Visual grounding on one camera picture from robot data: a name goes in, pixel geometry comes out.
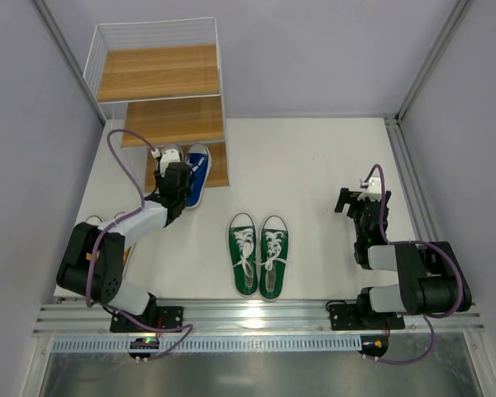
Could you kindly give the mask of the right green sneaker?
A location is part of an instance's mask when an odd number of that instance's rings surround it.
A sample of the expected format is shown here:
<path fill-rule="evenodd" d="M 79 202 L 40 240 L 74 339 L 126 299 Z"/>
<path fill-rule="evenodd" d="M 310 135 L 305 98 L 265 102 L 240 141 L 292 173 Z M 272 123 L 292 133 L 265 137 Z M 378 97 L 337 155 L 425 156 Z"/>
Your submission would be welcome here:
<path fill-rule="evenodd" d="M 289 264 L 289 230 L 279 215 L 265 219 L 260 243 L 260 294 L 274 301 L 282 293 Z"/>

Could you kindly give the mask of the green sneaker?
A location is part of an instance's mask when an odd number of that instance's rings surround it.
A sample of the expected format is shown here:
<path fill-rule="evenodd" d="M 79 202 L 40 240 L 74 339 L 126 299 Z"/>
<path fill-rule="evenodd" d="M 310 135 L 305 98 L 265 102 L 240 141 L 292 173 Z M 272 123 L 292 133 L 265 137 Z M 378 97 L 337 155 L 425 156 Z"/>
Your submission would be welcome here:
<path fill-rule="evenodd" d="M 289 264 L 289 230 L 279 215 L 265 219 L 260 243 L 260 294 L 274 301 L 282 293 Z"/>
<path fill-rule="evenodd" d="M 255 224 L 248 213 L 238 213 L 227 229 L 227 246 L 237 292 L 252 296 L 258 289 Z"/>

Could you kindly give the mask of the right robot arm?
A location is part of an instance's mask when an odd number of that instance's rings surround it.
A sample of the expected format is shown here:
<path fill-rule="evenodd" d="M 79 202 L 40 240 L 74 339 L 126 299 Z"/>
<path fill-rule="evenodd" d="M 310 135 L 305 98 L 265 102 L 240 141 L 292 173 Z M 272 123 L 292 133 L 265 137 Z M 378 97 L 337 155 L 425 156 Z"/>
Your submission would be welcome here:
<path fill-rule="evenodd" d="M 388 209 L 381 202 L 348 188 L 340 190 L 335 211 L 355 226 L 354 258 L 365 270 L 385 270 L 397 283 L 364 287 L 353 301 L 326 305 L 334 330 L 403 329 L 401 313 L 438 316 L 463 313 L 472 305 L 472 293 L 449 242 L 401 242 L 389 245 L 381 235 Z"/>

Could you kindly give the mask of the left aluminium frame post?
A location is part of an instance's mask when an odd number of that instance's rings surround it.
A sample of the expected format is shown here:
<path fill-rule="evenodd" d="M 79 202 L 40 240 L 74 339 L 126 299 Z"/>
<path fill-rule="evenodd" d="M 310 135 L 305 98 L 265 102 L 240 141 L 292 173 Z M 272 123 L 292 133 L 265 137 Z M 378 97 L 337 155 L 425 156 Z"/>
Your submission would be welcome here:
<path fill-rule="evenodd" d="M 66 63 L 69 71 L 74 77 L 74 80 L 78 84 L 80 90 L 82 91 L 84 97 L 87 99 L 89 106 L 94 111 L 97 119 L 105 125 L 107 119 L 105 118 L 102 109 L 98 105 L 97 100 L 94 98 L 90 88 L 86 84 L 83 78 L 83 71 L 79 67 L 79 63 L 76 60 L 72 50 L 70 49 L 68 42 L 64 38 L 62 31 L 60 30 L 57 21 L 54 19 L 49 7 L 43 0 L 30 0 L 30 4 L 34 7 L 38 17 L 41 20 L 42 25 L 48 32 L 51 40 L 56 45 L 61 57 Z"/>

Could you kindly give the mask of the right aluminium frame rail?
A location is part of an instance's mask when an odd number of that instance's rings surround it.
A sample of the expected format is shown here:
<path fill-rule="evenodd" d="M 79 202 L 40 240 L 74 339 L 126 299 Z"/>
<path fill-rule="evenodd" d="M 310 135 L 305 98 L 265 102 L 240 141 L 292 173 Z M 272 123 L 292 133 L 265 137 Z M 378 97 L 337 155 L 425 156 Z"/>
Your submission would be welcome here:
<path fill-rule="evenodd" d="M 403 124 L 396 117 L 385 117 L 384 125 L 393 152 L 398 177 L 401 181 L 413 231 L 419 240 L 439 241 L 441 235 L 432 219 L 431 209 L 426 201 L 421 181 L 417 175 L 417 169 L 403 134 Z"/>

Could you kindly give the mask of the left green sneaker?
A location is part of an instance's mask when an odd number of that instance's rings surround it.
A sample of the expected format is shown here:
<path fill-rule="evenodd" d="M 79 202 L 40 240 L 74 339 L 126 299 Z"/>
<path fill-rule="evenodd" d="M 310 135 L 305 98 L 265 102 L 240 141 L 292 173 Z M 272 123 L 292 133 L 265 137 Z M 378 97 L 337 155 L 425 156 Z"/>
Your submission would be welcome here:
<path fill-rule="evenodd" d="M 252 296 L 258 289 L 255 224 L 248 213 L 238 213 L 227 229 L 227 246 L 237 292 Z"/>

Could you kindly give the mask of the aluminium front rail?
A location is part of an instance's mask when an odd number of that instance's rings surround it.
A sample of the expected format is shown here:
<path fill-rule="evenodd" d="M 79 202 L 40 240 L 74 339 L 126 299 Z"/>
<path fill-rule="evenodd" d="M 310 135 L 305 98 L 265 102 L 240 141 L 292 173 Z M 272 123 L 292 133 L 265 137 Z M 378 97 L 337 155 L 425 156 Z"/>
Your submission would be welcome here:
<path fill-rule="evenodd" d="M 185 324 L 197 333 L 216 335 L 269 333 L 328 333 L 329 313 L 323 300 L 163 299 L 166 306 L 182 306 Z M 87 308 L 82 299 L 41 306 L 33 334 L 107 334 L 110 316 L 98 306 Z"/>

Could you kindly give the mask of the left orange sneaker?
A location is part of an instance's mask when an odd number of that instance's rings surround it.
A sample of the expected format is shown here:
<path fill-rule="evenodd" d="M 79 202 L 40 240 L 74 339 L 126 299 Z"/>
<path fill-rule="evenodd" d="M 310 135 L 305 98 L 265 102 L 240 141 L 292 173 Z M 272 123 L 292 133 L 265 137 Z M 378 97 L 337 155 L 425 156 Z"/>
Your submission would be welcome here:
<path fill-rule="evenodd" d="M 94 226 L 98 226 L 103 223 L 103 219 L 98 215 L 89 215 L 84 221 Z"/>

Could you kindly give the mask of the right orange sneaker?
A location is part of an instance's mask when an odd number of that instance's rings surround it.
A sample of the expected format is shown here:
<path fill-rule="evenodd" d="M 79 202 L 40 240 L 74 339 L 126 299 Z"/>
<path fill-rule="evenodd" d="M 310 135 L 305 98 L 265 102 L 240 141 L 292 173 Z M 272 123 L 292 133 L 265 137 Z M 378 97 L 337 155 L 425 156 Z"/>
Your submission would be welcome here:
<path fill-rule="evenodd" d="M 122 217 L 125 213 L 123 211 L 116 213 L 114 218 L 118 219 Z M 133 252 L 136 249 L 136 245 L 133 244 L 132 246 L 128 247 L 123 255 L 123 269 L 122 269 L 122 277 L 126 276 L 127 270 L 128 270 L 128 265 L 131 260 L 131 257 L 133 256 Z"/>

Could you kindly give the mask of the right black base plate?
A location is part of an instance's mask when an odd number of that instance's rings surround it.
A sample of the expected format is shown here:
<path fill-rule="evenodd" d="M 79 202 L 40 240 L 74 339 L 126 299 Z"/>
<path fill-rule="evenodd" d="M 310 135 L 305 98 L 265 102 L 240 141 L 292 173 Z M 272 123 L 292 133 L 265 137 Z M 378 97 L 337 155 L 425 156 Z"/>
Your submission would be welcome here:
<path fill-rule="evenodd" d="M 326 303 L 332 331 L 388 331 L 405 329 L 396 313 L 377 313 L 370 306 L 345 300 Z"/>

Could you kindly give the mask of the aluminium frame post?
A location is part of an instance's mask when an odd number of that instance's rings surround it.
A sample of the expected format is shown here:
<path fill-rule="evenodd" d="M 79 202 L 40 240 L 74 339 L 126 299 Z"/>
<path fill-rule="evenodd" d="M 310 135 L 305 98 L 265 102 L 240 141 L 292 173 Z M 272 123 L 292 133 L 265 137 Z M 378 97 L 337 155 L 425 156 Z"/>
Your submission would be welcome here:
<path fill-rule="evenodd" d="M 472 0 L 455 1 L 453 8 L 449 12 L 435 40 L 433 41 L 431 49 L 427 52 L 427 55 L 422 62 L 412 85 L 410 86 L 410 89 L 404 97 L 400 109 L 396 113 L 395 120 L 397 121 L 397 124 L 401 124 L 404 118 L 408 115 L 408 112 L 417 100 L 426 82 L 432 76 L 432 73 L 439 64 L 441 57 L 451 43 L 454 35 L 458 31 L 473 3 L 474 2 Z"/>
<path fill-rule="evenodd" d="M 97 100 L 94 98 L 90 88 L 86 84 L 83 78 L 83 71 L 79 67 L 79 63 L 76 60 L 72 50 L 70 49 L 68 42 L 64 38 L 62 31 L 60 30 L 57 21 L 54 19 L 49 7 L 43 0 L 30 0 L 30 4 L 34 7 L 38 17 L 41 20 L 42 25 L 48 32 L 51 40 L 56 45 L 61 57 L 66 63 L 69 71 L 74 77 L 74 80 L 78 84 L 80 90 L 82 91 L 84 97 L 87 99 L 89 106 L 94 111 L 97 119 L 105 125 L 107 119 L 105 118 L 102 109 L 98 105 Z"/>

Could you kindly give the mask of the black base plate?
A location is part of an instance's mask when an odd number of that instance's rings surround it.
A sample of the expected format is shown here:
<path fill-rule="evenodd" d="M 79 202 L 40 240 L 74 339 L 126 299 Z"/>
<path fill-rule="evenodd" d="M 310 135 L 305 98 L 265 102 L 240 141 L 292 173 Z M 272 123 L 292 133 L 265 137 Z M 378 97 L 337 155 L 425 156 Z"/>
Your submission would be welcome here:
<path fill-rule="evenodd" d="M 370 306 L 345 300 L 326 303 L 332 331 L 388 331 L 405 329 L 396 313 L 377 313 Z"/>
<path fill-rule="evenodd" d="M 174 329 L 176 332 L 183 325 L 183 306 L 157 306 L 156 310 L 147 309 L 141 316 L 133 316 L 133 321 L 121 313 L 112 317 L 110 332 L 131 333 L 131 332 L 153 332 L 157 329 L 162 331 Z"/>

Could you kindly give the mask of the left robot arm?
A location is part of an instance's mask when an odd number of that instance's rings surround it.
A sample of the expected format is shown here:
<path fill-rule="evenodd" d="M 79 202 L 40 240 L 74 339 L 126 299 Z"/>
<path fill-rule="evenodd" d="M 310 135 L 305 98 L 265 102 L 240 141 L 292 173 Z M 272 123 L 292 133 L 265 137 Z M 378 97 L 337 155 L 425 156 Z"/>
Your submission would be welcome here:
<path fill-rule="evenodd" d="M 65 249 L 56 283 L 83 296 L 89 303 L 117 311 L 114 317 L 156 332 L 160 313 L 156 297 L 124 280 L 124 254 L 142 237 L 169 226 L 186 207 L 193 181 L 191 167 L 183 162 L 155 174 L 159 187 L 139 208 L 97 226 L 77 224 Z"/>

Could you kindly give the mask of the orange sneaker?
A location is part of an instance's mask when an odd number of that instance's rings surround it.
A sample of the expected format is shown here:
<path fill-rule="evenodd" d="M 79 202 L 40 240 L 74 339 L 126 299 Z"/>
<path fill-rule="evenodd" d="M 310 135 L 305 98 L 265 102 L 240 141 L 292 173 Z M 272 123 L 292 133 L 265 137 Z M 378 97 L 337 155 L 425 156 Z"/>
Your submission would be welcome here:
<path fill-rule="evenodd" d="M 103 223 L 103 219 L 98 215 L 89 215 L 84 221 L 94 226 L 98 226 Z"/>
<path fill-rule="evenodd" d="M 116 213 L 114 218 L 118 219 L 122 217 L 125 213 L 123 211 Z M 127 270 L 128 270 L 128 265 L 131 260 L 131 257 L 133 256 L 133 252 L 136 249 L 136 245 L 133 244 L 132 246 L 128 247 L 123 255 L 123 269 L 122 269 L 122 277 L 126 276 Z"/>

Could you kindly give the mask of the right aluminium frame post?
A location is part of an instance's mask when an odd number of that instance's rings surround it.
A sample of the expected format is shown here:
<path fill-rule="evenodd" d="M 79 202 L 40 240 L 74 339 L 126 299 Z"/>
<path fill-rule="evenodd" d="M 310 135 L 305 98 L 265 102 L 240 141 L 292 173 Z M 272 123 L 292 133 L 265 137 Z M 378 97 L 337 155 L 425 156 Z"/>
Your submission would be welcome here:
<path fill-rule="evenodd" d="M 400 109 L 396 113 L 395 120 L 397 121 L 397 124 L 401 124 L 404 118 L 408 115 L 408 112 L 417 100 L 426 82 L 432 76 L 432 73 L 439 64 L 441 57 L 451 43 L 454 35 L 458 31 L 473 3 L 474 2 L 472 0 L 455 1 L 453 8 L 449 12 L 435 40 L 433 41 L 431 49 L 427 52 L 427 55 L 422 62 L 412 85 L 410 86 L 410 89 L 404 97 Z"/>

